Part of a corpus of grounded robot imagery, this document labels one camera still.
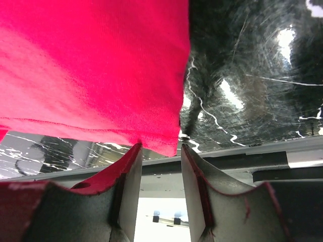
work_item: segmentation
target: red fabric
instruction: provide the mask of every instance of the red fabric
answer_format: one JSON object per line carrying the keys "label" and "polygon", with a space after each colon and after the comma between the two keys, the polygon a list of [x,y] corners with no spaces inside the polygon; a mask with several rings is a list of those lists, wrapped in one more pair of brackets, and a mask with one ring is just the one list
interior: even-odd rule
{"label": "red fabric", "polygon": [[175,155],[188,0],[1,0],[0,42],[0,127]]}

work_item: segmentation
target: red garment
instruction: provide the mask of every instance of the red garment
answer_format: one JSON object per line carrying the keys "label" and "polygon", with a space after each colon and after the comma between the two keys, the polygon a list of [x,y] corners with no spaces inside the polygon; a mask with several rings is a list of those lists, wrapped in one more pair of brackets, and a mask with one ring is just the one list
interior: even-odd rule
{"label": "red garment", "polygon": [[176,154],[188,0],[1,0],[0,42],[0,130]]}

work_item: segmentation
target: marble pattern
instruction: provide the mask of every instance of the marble pattern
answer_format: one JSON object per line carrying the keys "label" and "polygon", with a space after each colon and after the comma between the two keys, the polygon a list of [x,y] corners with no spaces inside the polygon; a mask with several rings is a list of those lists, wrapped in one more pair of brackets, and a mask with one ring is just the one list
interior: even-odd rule
{"label": "marble pattern", "polygon": [[[196,152],[323,135],[323,18],[314,0],[190,1],[180,145]],[[109,165],[129,147],[10,132],[0,178]],[[144,150],[144,160],[163,156]]]}

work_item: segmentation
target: black marble surface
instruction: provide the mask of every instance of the black marble surface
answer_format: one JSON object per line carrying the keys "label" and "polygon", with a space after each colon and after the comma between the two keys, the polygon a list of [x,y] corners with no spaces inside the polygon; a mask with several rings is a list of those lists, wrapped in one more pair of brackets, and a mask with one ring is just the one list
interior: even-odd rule
{"label": "black marble surface", "polygon": [[[190,35],[179,140],[206,152],[323,135],[320,1],[191,0]],[[128,149],[10,132],[0,178],[109,165]]]}

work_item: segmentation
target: red cloth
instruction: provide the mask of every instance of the red cloth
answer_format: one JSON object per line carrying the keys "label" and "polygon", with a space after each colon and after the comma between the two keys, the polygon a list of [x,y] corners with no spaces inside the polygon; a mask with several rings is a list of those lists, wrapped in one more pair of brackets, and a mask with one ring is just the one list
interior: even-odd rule
{"label": "red cloth", "polygon": [[188,0],[1,0],[0,129],[176,153]]}

